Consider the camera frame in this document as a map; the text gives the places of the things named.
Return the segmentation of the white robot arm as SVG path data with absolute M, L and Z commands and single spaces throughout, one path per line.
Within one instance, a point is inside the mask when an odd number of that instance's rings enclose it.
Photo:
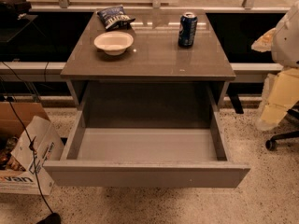
M 263 84 L 262 101 L 256 127 L 272 130 L 287 111 L 299 101 L 299 2 L 295 2 L 275 28 L 253 42 L 255 51 L 270 51 L 275 63 L 283 66 L 277 74 L 269 74 Z

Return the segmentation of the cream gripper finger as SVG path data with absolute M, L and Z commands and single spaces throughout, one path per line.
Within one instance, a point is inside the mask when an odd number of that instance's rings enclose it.
M 275 28 L 268 30 L 266 33 L 261 35 L 257 40 L 253 42 L 251 48 L 258 52 L 270 51 L 275 31 Z

